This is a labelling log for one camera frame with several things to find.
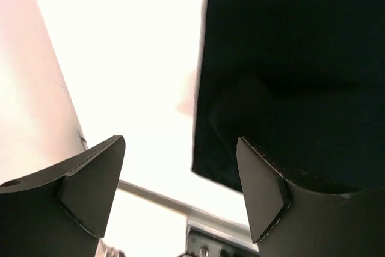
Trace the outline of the black t shirt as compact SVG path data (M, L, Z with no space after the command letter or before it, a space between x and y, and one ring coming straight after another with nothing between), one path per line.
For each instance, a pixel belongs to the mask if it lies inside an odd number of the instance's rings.
M208 0L192 170L241 189L245 137L310 190L384 186L384 0Z

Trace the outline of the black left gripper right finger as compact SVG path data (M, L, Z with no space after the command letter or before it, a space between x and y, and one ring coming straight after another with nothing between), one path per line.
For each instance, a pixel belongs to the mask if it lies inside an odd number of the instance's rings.
M260 256L384 256L384 189L312 191L244 138L236 147L252 242Z

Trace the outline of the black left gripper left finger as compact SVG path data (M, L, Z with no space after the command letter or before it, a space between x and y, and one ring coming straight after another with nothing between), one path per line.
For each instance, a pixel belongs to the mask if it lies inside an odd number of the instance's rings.
M1 256L94 256L119 182L125 140L115 135L1 185Z

